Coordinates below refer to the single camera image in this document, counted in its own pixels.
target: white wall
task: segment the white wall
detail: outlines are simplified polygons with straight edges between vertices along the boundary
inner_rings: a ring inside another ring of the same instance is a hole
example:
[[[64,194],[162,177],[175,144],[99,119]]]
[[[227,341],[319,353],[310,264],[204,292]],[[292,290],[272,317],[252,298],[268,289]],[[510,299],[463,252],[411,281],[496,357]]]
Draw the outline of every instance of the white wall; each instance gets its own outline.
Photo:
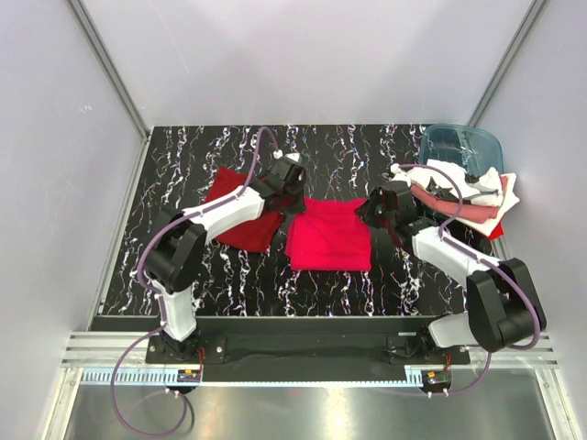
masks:
[[[505,218],[529,266],[582,430],[587,434],[587,4],[550,2],[483,118],[519,179]]]
[[[138,135],[65,1],[0,1],[0,438],[37,438]]]
[[[149,125],[467,122],[530,0],[84,0]]]

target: transparent container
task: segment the transparent container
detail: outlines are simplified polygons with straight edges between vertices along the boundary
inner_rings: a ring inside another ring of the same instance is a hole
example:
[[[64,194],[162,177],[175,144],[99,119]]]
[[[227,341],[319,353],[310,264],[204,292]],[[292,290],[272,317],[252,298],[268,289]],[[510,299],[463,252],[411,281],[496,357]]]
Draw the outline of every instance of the transparent container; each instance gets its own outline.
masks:
[[[473,126],[435,124],[429,126],[420,143],[420,163],[429,159],[457,163],[469,174],[482,176],[491,167],[504,173],[504,158],[499,140]]]

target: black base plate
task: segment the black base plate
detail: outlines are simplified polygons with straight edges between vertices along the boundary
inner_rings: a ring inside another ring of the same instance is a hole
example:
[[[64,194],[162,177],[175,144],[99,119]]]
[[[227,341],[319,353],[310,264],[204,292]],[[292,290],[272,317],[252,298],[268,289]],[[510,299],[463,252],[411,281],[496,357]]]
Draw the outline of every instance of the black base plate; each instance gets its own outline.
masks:
[[[389,342],[402,346],[405,334],[415,334],[433,316],[369,318],[198,317],[199,340],[205,349],[206,382],[238,381],[377,381],[405,380],[404,365],[391,364]],[[148,331],[158,318],[94,321],[93,331]],[[153,337],[147,362],[197,363],[198,356],[178,361],[160,352]],[[217,347],[224,347],[218,352]],[[453,364],[467,364],[468,353],[451,351]],[[444,365],[445,358],[426,361]]]
[[[429,354],[424,356],[405,357],[395,355],[392,350],[397,347],[405,347],[407,340],[413,336],[410,335],[396,335],[388,336],[387,349],[389,350],[389,363],[392,365],[446,365],[447,355],[450,355],[451,365],[469,365],[471,358],[469,351],[465,346],[451,346],[443,349],[441,352]]]
[[[206,365],[222,364],[225,360],[227,351],[227,339],[218,335],[206,335],[201,338],[195,338],[192,342],[200,349],[204,349],[204,363]],[[155,335],[149,339],[149,348],[145,356],[147,364],[194,364],[199,363],[197,351],[188,358],[182,358],[171,350],[161,339],[161,336]]]

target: pink cloth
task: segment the pink cloth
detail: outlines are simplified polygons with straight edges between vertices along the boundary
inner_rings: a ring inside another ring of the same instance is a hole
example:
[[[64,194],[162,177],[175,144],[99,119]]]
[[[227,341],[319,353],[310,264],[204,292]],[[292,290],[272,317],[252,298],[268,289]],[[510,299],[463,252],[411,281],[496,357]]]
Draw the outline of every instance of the pink cloth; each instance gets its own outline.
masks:
[[[305,198],[285,246],[292,270],[370,270],[371,234],[355,214],[363,202]]]
[[[500,180],[502,181],[502,189],[505,191],[505,187],[507,186],[507,177],[500,176]],[[459,204],[457,202],[447,202],[446,200],[440,200],[434,195],[424,191],[417,185],[412,185],[412,195],[429,208],[442,214],[453,215],[457,212],[457,208],[459,208]],[[462,211],[460,212],[459,217],[466,220],[471,220],[474,223],[485,223],[490,218],[497,218],[498,211],[498,206],[478,206],[476,204],[464,204],[462,206]]]

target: folded towel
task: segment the folded towel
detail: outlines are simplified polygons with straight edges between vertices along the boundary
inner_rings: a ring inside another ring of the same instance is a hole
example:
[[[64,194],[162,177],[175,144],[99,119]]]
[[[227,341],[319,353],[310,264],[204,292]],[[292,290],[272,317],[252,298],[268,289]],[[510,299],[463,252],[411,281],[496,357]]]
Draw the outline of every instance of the folded towel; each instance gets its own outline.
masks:
[[[507,176],[501,176],[502,188],[507,187]],[[424,191],[418,185],[412,185],[412,194],[420,202],[430,209],[438,211],[445,215],[453,215],[457,212],[459,204],[457,202],[447,202],[439,199],[434,195]],[[474,223],[484,223],[490,218],[497,218],[499,207],[497,206],[479,206],[476,204],[464,204],[459,214],[459,219],[471,220]]]
[[[457,183],[465,204],[499,207],[504,202],[500,175],[495,168],[490,168],[481,177],[475,177],[467,174],[456,163],[431,159],[426,165],[446,172]],[[408,172],[400,172],[405,173],[412,181],[412,184],[419,186],[422,190],[435,195],[437,198],[449,202],[458,200],[458,195],[453,185],[447,178],[434,170],[412,168]]]
[[[507,177],[507,186],[505,187],[504,191],[504,203],[497,211],[497,216],[495,218],[489,218],[483,223],[475,223],[471,220],[460,218],[459,221],[461,223],[481,232],[486,237],[490,237],[492,235],[493,230],[500,224],[505,213],[507,213],[515,204],[520,201],[520,199],[518,199],[514,194],[515,174],[504,174],[504,176]]]
[[[371,234],[355,214],[363,202],[306,198],[287,235],[292,270],[370,270]]]

